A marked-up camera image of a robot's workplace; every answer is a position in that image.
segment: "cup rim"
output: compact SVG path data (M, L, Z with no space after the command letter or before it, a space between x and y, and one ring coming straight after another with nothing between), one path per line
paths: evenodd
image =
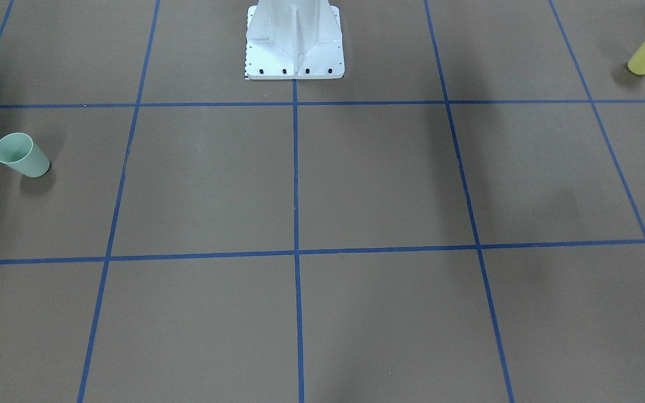
M17 137L21 137L20 135L24 135L26 140L29 141L29 150L26 151L26 155L24 155L23 157L21 157L20 159L18 159L16 161L2 161L2 159L0 159L0 163L16 163L16 162L19 162L19 161L23 160L24 158L28 157L29 154L31 154L31 151L34 150L34 140L31 139L30 135L28 135L26 133L22 133L20 131L18 131L16 133L10 133L10 134L7 134L7 135L3 136L0 139L0 143L2 143L2 141L6 140L8 137L10 137L10 135L15 135Z

